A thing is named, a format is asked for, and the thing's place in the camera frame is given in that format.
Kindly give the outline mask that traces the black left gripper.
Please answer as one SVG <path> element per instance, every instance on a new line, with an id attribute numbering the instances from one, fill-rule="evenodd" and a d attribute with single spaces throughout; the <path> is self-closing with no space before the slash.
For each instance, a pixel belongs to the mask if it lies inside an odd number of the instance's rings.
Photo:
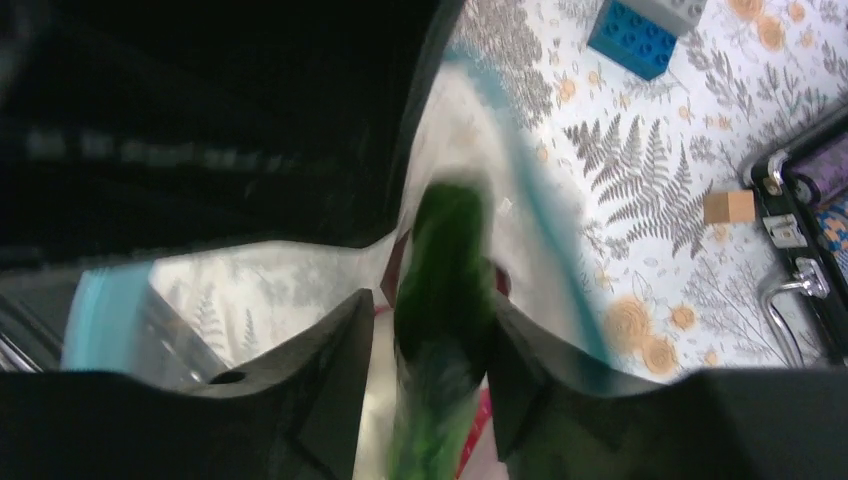
<path id="1" fill-rule="evenodd" d="M 5 1 L 1 268 L 399 222 L 460 1 Z"/>

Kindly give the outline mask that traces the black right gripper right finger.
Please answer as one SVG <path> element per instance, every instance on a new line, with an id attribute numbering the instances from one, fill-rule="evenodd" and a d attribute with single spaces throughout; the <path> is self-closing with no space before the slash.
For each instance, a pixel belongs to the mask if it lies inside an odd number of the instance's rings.
<path id="1" fill-rule="evenodd" d="M 505 297 L 488 381 L 513 479 L 843 479 L 843 368 L 700 369 L 658 384 L 613 369 Z"/>

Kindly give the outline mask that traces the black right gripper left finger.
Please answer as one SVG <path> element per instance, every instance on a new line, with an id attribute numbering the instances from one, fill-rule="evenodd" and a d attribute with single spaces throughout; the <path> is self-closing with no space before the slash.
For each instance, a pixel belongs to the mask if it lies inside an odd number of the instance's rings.
<path id="1" fill-rule="evenodd" d="M 371 356 L 360 289 L 286 343 L 207 384 L 113 372 L 5 373 L 5 479 L 349 479 Z"/>

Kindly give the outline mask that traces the clear zip top bag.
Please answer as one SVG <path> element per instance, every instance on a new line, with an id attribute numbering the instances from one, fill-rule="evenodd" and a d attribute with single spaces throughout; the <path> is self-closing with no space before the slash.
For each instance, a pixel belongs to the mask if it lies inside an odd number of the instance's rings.
<path id="1" fill-rule="evenodd" d="M 380 299 L 394 306 L 417 264 L 422 244 L 412 229 L 417 219 L 430 215 L 434 188 L 471 187 L 485 198 L 483 256 L 493 266 L 539 270 L 553 330 L 607 361 L 609 345 L 577 281 L 574 221 L 531 163 L 504 80 L 492 63 L 469 55 L 453 53 L 444 62 L 416 140 L 395 245 L 363 254 L 305 249 L 305 257 L 328 261 L 327 280 L 318 283 L 308 300 L 336 303 L 353 287 L 357 274 L 384 260 Z M 224 346 L 215 347 L 198 321 L 156 314 L 159 295 L 150 285 L 150 272 L 150 265 L 139 264 L 83 275 L 65 330 L 62 370 L 130 374 L 183 389 L 208 380 L 226 364 L 268 353 L 269 345 L 258 339 L 250 317 L 241 321 L 243 346 L 235 345 L 235 325 L 228 322 Z"/>

